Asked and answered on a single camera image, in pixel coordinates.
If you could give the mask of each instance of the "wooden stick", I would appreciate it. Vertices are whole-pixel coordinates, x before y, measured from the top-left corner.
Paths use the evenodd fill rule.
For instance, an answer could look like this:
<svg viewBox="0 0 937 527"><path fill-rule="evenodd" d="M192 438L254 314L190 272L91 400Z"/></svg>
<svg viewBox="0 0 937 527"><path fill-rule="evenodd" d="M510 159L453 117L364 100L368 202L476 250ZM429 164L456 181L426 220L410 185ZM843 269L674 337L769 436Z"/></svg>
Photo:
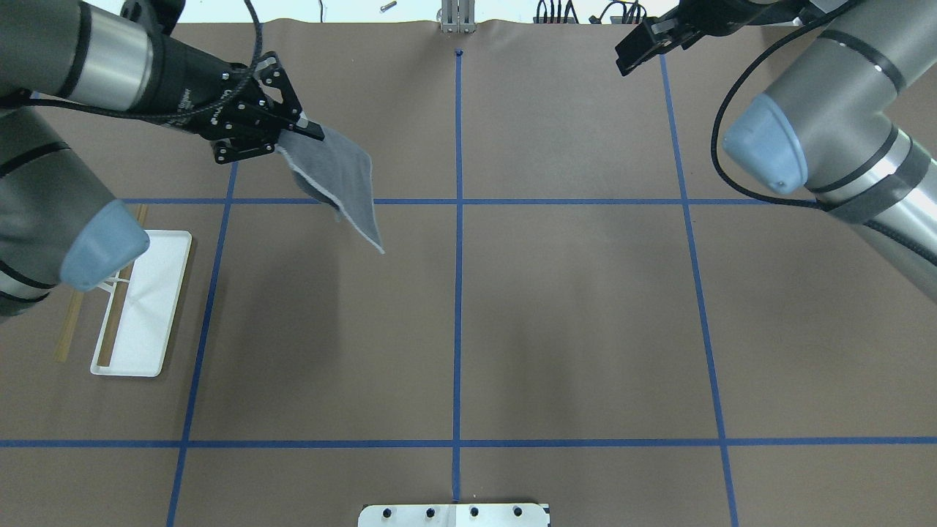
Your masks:
<svg viewBox="0 0 937 527"><path fill-rule="evenodd" d="M140 225L146 221L147 206L141 204L137 206L137 222ZM108 321L104 325L104 338L101 340L101 351L97 355L97 365L106 368L111 365L111 357L114 353L114 343L117 341L117 328L120 326L121 315L124 313L124 303L126 302L126 290L130 286L130 276L133 274L133 262L127 267L121 269L117 275L119 279L127 281L118 281L114 283L113 300L111 301L111 313L108 315Z"/></svg>
<svg viewBox="0 0 937 527"><path fill-rule="evenodd" d="M83 298L84 293L81 291L71 292L71 300L68 301L68 311L65 314L65 322L62 324L62 331L59 333L59 340L55 345L55 362L65 362L68 359L68 352L71 350L71 340L75 337L75 327L78 326L78 313L82 310Z"/></svg>

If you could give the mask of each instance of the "white base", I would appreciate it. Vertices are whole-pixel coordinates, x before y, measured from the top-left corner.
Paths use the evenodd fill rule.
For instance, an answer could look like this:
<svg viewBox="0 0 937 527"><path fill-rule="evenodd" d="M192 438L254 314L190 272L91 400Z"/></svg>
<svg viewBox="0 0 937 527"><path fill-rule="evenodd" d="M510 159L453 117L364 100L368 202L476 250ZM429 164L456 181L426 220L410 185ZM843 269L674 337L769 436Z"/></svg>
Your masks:
<svg viewBox="0 0 937 527"><path fill-rule="evenodd" d="M113 294L97 336L91 372L95 375L156 377L163 369L172 320L186 274L192 234L187 231L147 231L150 248L133 264L124 312L117 326L111 365L97 365L104 327L111 315Z"/></svg>
<svg viewBox="0 0 937 527"><path fill-rule="evenodd" d="M519 508L521 515L514 514ZM433 517L426 515L433 509ZM472 509L478 513L472 516ZM390 516L385 518L384 511ZM548 504L370 505L358 516L358 527L549 527Z"/></svg>

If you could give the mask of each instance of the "light blue joint cover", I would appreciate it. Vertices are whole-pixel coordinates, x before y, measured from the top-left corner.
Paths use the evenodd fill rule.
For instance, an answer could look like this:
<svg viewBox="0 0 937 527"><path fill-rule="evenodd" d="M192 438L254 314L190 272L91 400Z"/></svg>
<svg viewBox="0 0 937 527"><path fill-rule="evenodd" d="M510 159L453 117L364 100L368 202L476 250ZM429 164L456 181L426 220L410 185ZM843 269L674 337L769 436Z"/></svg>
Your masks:
<svg viewBox="0 0 937 527"><path fill-rule="evenodd" d="M779 194L807 183L807 158L794 127L771 97L761 94L729 128L722 147L746 172Z"/></svg>
<svg viewBox="0 0 937 527"><path fill-rule="evenodd" d="M79 291L94 289L150 247L150 236L124 202L104 205L72 242L59 278Z"/></svg>

